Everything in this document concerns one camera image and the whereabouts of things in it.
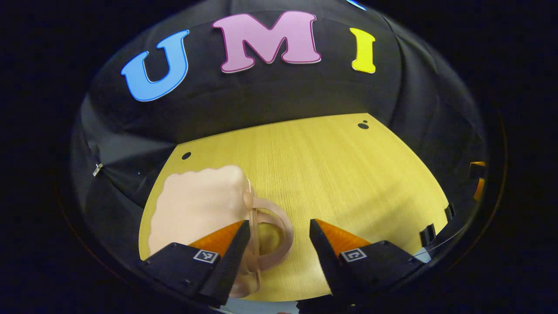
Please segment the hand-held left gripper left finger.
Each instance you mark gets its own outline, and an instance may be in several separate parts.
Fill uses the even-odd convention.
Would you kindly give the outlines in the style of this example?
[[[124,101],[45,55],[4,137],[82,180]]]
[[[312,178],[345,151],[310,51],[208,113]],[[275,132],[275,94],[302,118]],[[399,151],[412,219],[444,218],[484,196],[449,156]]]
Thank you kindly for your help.
[[[199,304],[225,305],[251,237],[247,219],[232,223],[197,244],[172,242],[137,263],[150,280]]]

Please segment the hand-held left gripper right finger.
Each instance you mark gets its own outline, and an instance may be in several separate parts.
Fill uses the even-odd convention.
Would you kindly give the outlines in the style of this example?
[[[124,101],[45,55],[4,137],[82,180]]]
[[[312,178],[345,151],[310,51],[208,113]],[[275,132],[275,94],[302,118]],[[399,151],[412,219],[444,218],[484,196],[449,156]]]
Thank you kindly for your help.
[[[384,294],[425,265],[387,240],[372,243],[321,219],[310,220],[309,237],[338,305]]]

